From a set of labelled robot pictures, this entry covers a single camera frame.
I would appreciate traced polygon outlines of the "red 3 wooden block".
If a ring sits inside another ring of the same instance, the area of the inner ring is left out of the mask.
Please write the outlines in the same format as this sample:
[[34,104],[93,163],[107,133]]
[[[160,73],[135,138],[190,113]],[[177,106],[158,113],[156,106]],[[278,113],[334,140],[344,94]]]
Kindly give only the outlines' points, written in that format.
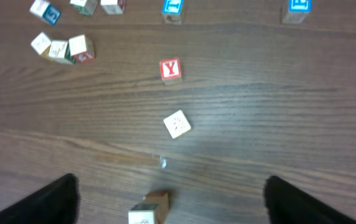
[[157,220],[159,224],[165,224],[169,213],[169,192],[167,190],[155,190],[143,197],[143,202],[147,204],[157,204]]

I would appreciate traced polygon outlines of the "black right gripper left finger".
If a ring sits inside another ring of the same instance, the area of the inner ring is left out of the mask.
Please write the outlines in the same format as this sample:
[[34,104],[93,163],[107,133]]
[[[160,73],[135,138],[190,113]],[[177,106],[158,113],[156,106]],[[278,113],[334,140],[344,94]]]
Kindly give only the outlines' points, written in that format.
[[78,211],[78,178],[68,173],[0,211],[0,224],[74,224]]

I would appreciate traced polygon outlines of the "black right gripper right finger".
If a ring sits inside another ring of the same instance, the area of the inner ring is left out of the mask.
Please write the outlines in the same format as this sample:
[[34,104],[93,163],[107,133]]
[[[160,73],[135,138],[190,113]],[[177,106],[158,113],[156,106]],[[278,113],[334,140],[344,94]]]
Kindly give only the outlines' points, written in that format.
[[263,197],[271,224],[356,224],[278,176],[266,180]]

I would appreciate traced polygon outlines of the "wooden block yellow K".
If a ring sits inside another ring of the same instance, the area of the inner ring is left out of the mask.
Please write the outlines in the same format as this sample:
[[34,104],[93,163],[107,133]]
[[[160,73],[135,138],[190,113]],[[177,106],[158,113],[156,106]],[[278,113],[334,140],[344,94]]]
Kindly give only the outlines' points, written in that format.
[[128,212],[129,224],[158,224],[158,204],[139,203]]

